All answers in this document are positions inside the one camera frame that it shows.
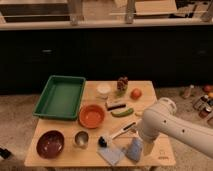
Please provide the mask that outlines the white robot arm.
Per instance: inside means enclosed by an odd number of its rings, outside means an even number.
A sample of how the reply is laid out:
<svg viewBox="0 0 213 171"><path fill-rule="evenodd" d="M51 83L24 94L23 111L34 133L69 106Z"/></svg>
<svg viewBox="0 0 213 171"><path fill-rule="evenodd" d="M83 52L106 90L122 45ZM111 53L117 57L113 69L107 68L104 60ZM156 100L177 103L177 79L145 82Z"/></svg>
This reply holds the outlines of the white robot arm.
<svg viewBox="0 0 213 171"><path fill-rule="evenodd" d="M182 120L175 116L176 111L171 99L157 100L142 112L137 125L139 136L152 143L163 133L213 158L213 129Z"/></svg>

